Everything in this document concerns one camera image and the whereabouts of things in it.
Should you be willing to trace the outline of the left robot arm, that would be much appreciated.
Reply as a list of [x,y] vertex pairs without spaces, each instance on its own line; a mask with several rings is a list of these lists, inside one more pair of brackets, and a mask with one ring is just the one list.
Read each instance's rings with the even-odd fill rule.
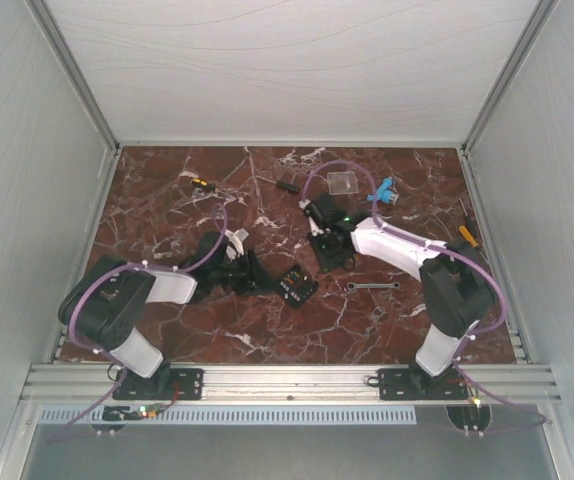
[[196,304],[215,288],[247,297],[271,293],[273,287],[254,251],[245,251],[229,231],[209,231],[194,254],[174,266],[103,255],[66,295],[57,318],[73,343],[118,361],[137,375],[140,390],[160,398],[170,391],[173,375],[163,367],[163,353],[136,327],[147,304]]

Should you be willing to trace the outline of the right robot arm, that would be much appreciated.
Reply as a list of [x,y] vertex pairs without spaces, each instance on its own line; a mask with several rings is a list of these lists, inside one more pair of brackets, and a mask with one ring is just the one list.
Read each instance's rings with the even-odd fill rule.
[[346,212],[328,194],[302,200],[299,207],[319,260],[342,264],[360,254],[420,282],[430,326],[409,365],[409,384],[420,397],[435,395],[499,299],[498,285],[480,265],[476,248],[465,240],[446,243],[415,235],[362,209]]

